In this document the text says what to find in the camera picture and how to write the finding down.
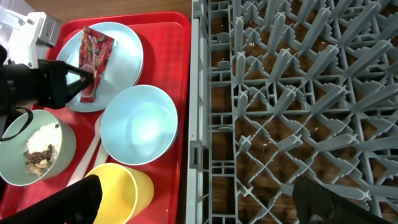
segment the plastic grid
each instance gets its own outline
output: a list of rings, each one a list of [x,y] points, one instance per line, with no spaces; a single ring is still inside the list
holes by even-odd
[[[187,223],[244,223],[239,202],[247,197],[259,205],[248,223],[283,223],[272,209],[300,175],[380,217],[381,202],[398,212],[397,181],[383,184],[398,176],[398,48],[390,41],[397,41],[398,13],[381,13],[398,1],[297,2],[193,1]],[[297,14],[293,4],[301,4]],[[213,19],[227,27],[215,30]],[[230,89],[230,111],[213,110],[229,104],[228,97],[212,102],[219,88]],[[212,137],[223,133],[234,136],[233,157],[217,159]],[[313,148],[306,158],[292,152],[302,146]],[[242,155],[256,167],[244,180]],[[279,156],[296,167],[284,180],[271,169]],[[314,168],[320,156],[338,169],[327,180]],[[384,168],[377,176],[374,162]],[[279,186],[266,203],[253,185],[264,175]],[[233,179],[233,211],[213,210],[219,177]]]

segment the food packet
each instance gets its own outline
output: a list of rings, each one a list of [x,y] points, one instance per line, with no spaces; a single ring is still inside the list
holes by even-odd
[[[94,74],[94,83],[82,91],[80,102],[92,103],[100,85],[114,39],[98,31],[85,27],[79,51],[79,68]]]

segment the rice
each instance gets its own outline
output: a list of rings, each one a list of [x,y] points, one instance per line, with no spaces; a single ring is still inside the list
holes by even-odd
[[[50,162],[54,162],[61,148],[62,133],[58,123],[51,123],[42,126],[28,140],[26,148],[29,154],[44,152],[52,145],[52,155]]]

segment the yellow cup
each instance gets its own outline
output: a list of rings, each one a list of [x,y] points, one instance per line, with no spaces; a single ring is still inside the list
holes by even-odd
[[[97,175],[102,186],[102,201],[94,224],[126,223],[146,208],[154,197],[154,184],[143,172],[106,163],[88,175]]]

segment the red tray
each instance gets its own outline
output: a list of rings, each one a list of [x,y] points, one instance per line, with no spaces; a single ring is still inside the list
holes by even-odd
[[[63,45],[84,26],[98,22],[119,22],[132,28],[144,48],[144,69],[138,84],[154,85],[173,99],[178,111],[178,135],[173,146],[160,158],[143,166],[131,166],[151,177],[155,194],[151,204],[128,223],[175,223],[184,138],[190,60],[191,24],[183,14],[159,12],[128,16],[80,19],[61,27],[57,45],[47,58],[56,59]],[[102,111],[76,113],[67,108],[50,110],[68,123],[76,134],[76,154],[65,171],[56,177],[27,187],[8,185],[0,203],[0,218],[6,218],[62,190],[94,136],[94,123]],[[96,153],[88,171],[93,167]]]

